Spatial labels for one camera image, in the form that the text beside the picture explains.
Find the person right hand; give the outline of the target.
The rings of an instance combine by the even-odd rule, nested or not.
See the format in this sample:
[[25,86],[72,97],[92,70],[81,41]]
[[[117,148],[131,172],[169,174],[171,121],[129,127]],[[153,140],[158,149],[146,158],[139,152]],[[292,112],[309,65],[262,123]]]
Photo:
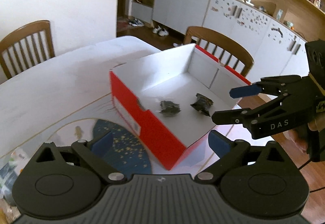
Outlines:
[[307,153],[309,146],[308,135],[316,134],[320,132],[321,128],[318,126],[318,119],[313,119],[308,125],[297,127],[290,131],[290,138],[296,145],[296,147],[303,153]]

